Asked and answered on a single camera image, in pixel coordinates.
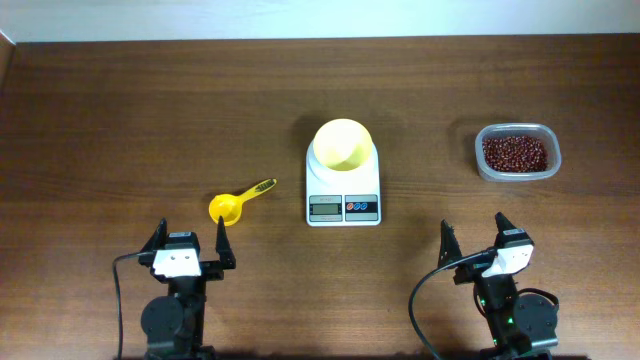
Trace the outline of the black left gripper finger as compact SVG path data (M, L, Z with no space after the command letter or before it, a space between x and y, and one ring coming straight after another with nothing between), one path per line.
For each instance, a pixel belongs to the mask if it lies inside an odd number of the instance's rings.
M157 251L164 246L167 237L167 220L162 218L154 233L142 247L143 252Z
M219 255L220 262L235 262L236 258L231 248L227 233L224 218L220 216L217 224L216 234L216 253Z

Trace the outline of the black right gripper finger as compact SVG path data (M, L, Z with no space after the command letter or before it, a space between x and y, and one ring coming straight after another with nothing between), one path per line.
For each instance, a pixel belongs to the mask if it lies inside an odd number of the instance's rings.
M462 258L462 253L454 228L445 219L440 223L440 237L438 267L442 268L459 261Z
M523 233L523 229L517 228L513 225L502 212L498 212L495 215L495 221L500 235L516 235Z

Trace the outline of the yellow plastic measuring scoop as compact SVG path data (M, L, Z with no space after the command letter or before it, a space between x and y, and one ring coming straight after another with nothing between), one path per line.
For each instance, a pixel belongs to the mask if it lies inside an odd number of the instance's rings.
M243 206L247 201L268 192L277 183L276 178L268 178L248 188L240 195L218 194L209 203L209 216L216 224L223 222L226 226L234 225L240 220Z

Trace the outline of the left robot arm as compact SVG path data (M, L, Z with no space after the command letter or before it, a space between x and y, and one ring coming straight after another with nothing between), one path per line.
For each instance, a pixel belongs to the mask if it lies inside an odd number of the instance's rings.
M147 267L167 294L151 300L141 315L147 337L146 359L215 359L215 349L203 344L206 285L224 279L236 267L225 222L217 223L217 260L199 259L200 244L194 232L167 231L161 220L141 249L138 263Z

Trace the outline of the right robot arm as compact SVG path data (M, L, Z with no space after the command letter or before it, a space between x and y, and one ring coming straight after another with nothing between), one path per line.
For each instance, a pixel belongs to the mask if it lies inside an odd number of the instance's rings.
M546 291L519 289L514 276L528 267L534 241L502 213L495 215L494 244L464 256L454 229L441 222L438 266L453 269L456 285L471 283L476 308L486 320L493 346L480 359L549 359L558 345L559 300Z

